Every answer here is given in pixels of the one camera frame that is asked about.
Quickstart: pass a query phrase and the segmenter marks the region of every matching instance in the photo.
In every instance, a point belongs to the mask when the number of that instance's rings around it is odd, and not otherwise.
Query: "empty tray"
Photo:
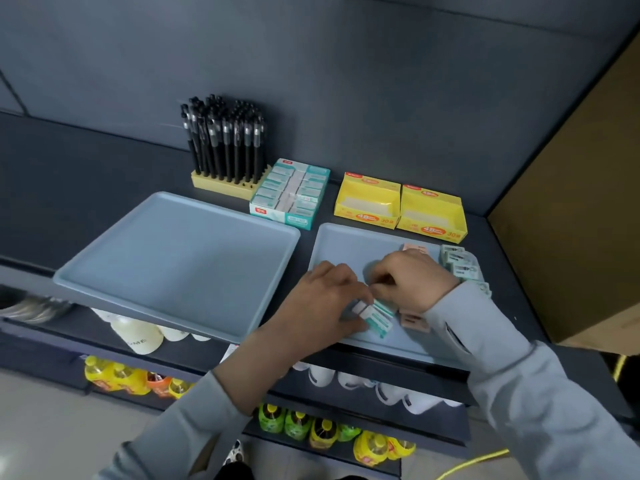
[[[53,281],[240,343],[259,325],[299,238],[293,227],[158,192]]]
[[[440,246],[437,244],[338,224],[322,224],[318,229],[309,269],[324,260],[333,264],[346,263],[358,275],[359,281],[364,282],[365,269],[368,270],[387,254],[401,250],[405,242],[426,247],[430,256],[438,261]],[[353,303],[345,309],[345,318],[354,318],[352,307]],[[404,328],[398,320],[395,320],[393,328],[384,339],[367,330],[343,339],[342,343],[420,362],[468,370],[436,333]]]

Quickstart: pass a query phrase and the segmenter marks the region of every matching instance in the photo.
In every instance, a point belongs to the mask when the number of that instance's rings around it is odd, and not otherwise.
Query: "floor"
[[[0,480],[87,479],[105,466],[117,446],[155,418],[143,408],[0,370]],[[472,421],[474,450],[499,449],[486,423]],[[291,448],[246,438],[256,480],[332,480],[353,473],[329,467]],[[426,450],[403,460],[403,478],[435,480],[460,462]],[[525,480],[512,458],[466,468],[447,480]]]

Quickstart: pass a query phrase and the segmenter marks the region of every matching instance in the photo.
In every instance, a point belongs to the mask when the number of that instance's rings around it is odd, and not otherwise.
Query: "brown cardboard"
[[[553,341],[640,353],[640,38],[489,222]]]

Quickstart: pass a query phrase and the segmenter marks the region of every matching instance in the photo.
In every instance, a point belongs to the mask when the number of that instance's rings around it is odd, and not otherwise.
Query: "hand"
[[[396,251],[373,267],[370,289],[378,299],[422,314],[458,284],[458,279],[430,256],[415,249]]]
[[[322,261],[307,272],[272,318],[260,328],[275,333],[281,347],[290,347],[291,364],[341,339],[364,331],[361,318],[341,321],[343,309],[354,299],[373,303],[366,284],[346,264]]]

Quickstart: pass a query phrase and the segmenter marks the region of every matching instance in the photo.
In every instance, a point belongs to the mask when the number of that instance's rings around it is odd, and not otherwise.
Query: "red logo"
[[[378,217],[370,216],[368,214],[358,214],[356,217],[359,219],[362,219],[363,221],[369,221],[369,222],[375,222],[380,220]]]
[[[434,235],[442,235],[447,232],[444,229],[441,229],[439,227],[432,227],[432,226],[423,227],[420,230],[427,234],[434,234]]]

